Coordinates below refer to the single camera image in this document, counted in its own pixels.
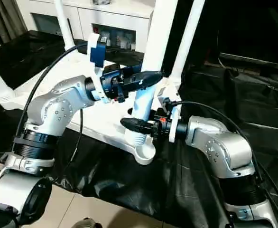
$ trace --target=black tablecloth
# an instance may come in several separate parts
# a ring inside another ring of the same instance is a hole
[[[60,37],[29,32],[0,48],[0,74],[16,88],[63,52]],[[109,50],[107,60],[134,65],[139,53]],[[225,112],[247,134],[258,160],[278,184],[278,78],[269,79],[225,69],[192,69],[180,88],[183,100],[198,101]],[[0,106],[0,152],[10,151],[20,110]],[[217,116],[198,107],[183,107],[190,115]],[[78,133],[66,129],[55,154],[53,177],[60,175],[74,151]],[[84,136],[79,154],[58,181],[62,188],[150,215],[178,227],[223,227],[215,178],[201,152],[182,141],[156,144],[147,166],[115,147]]]

